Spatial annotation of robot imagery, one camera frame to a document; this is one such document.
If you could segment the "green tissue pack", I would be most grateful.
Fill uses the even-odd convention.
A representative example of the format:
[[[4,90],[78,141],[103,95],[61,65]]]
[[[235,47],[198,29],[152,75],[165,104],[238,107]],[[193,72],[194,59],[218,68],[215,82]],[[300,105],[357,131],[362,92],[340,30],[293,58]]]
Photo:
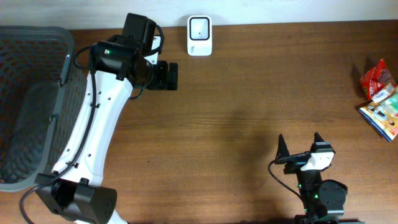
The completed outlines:
[[[398,117],[397,93],[387,97],[382,103],[383,109],[391,116]]]

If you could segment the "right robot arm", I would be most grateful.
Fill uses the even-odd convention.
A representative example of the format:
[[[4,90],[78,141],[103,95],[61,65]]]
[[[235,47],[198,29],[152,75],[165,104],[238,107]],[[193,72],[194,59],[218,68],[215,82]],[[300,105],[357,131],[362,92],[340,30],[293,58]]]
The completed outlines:
[[[321,176],[321,172],[331,166],[334,156],[335,150],[319,133],[314,133],[311,148],[299,154],[291,154],[283,135],[279,135],[275,159],[270,165],[283,165],[285,175],[296,175],[298,191],[280,181],[273,173],[270,175],[303,203],[304,214],[296,215],[294,223],[342,222],[339,217],[345,213],[348,188],[336,180],[323,180]]]

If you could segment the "yellow snack bag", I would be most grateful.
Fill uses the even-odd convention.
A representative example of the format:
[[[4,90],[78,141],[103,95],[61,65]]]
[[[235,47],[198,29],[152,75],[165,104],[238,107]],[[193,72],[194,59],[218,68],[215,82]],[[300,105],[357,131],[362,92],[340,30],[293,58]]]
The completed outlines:
[[[370,103],[361,107],[359,112],[388,142],[397,136],[397,117],[389,115],[381,103]]]

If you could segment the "orange tissue pack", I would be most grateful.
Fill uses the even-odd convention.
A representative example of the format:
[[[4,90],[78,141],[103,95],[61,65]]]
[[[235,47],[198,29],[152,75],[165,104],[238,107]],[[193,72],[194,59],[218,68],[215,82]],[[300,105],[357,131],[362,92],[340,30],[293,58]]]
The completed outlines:
[[[391,83],[388,83],[385,87],[383,87],[380,91],[378,91],[373,97],[372,101],[374,103],[380,103],[383,100],[385,100],[387,97],[392,95],[394,92],[394,85]]]

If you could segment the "red snack bag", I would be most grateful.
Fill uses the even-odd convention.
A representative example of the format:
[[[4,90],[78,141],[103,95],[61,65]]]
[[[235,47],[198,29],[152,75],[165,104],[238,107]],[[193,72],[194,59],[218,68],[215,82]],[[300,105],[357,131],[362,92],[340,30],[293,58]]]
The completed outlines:
[[[360,78],[360,83],[366,98],[369,100],[388,84],[391,84],[394,88],[397,86],[384,59],[380,59],[375,67],[367,71]]]

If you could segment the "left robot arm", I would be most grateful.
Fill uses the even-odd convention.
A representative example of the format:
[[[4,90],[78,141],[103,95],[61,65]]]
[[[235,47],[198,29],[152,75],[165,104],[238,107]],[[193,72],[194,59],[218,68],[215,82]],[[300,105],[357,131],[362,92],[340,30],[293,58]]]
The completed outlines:
[[[54,214],[75,223],[122,223],[117,191],[104,187],[111,138],[133,91],[175,91],[178,65],[158,60],[164,44],[159,25],[128,14],[123,31],[88,47],[86,93],[62,155],[50,174],[39,174],[35,193]]]

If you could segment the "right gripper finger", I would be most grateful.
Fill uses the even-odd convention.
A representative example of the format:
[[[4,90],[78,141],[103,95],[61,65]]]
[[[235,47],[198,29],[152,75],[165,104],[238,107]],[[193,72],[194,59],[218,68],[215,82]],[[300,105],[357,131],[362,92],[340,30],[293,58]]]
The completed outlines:
[[[323,146],[324,140],[323,138],[320,136],[320,134],[318,132],[314,133],[314,140],[312,143],[312,146],[310,148],[311,152],[316,152],[317,150],[321,149]]]
[[[284,164],[285,160],[289,156],[290,156],[289,150],[287,149],[287,145],[285,143],[284,137],[282,134],[279,134],[277,152],[275,155],[275,163],[276,164]]]

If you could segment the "grey plastic basket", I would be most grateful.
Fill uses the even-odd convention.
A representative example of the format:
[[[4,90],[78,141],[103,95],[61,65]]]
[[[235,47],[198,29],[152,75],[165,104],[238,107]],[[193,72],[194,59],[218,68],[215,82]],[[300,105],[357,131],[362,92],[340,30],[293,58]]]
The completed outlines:
[[[86,93],[61,27],[1,26],[1,191],[49,174],[65,150]]]

